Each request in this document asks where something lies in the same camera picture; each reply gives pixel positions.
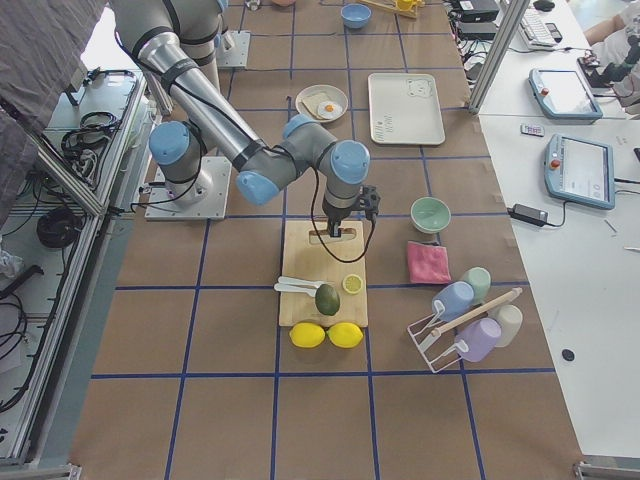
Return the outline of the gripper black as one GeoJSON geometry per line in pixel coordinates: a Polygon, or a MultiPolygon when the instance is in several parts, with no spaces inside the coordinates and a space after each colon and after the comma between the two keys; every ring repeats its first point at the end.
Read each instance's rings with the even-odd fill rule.
{"type": "Polygon", "coordinates": [[[334,192],[327,187],[324,191],[322,209],[329,225],[331,237],[341,236],[341,221],[359,208],[360,187],[334,192]]]}

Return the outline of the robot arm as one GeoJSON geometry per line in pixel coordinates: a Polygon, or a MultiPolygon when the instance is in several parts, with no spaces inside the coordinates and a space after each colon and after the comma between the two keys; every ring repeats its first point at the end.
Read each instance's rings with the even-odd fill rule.
{"type": "Polygon", "coordinates": [[[165,178],[191,182],[194,167],[218,149],[237,171],[236,185],[255,205],[270,202],[307,169],[326,179],[321,239],[338,238],[341,222],[362,211],[378,214],[375,189],[366,184],[368,149],[339,140],[317,120],[298,114],[285,125],[282,141],[269,146],[220,93],[216,50],[221,44],[225,1],[113,1],[121,48],[155,75],[161,89],[186,112],[151,138],[165,178]]]}

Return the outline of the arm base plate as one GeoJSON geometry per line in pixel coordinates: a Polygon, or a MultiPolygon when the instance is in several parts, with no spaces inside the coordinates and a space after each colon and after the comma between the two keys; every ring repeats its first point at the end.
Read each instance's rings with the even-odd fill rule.
{"type": "Polygon", "coordinates": [[[150,191],[149,205],[144,213],[148,221],[222,220],[226,214],[231,163],[222,156],[205,156],[199,176],[189,190],[169,183],[165,187],[164,174],[156,169],[159,188],[150,191]]]}
{"type": "Polygon", "coordinates": [[[221,69],[245,69],[248,64],[251,33],[227,30],[217,48],[217,66],[221,69]]]}

